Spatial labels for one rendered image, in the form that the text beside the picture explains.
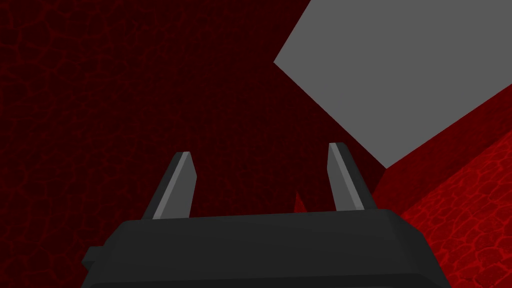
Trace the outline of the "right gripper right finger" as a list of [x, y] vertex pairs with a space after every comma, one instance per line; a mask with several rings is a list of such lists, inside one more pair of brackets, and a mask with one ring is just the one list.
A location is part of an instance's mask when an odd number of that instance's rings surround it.
[[327, 174], [336, 211], [376, 209], [377, 205], [347, 145], [328, 147]]

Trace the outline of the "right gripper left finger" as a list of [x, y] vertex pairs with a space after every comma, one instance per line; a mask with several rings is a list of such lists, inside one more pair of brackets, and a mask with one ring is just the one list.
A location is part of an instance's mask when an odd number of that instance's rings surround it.
[[142, 219], [184, 219], [190, 217], [197, 173], [189, 151], [174, 154], [151, 198]]

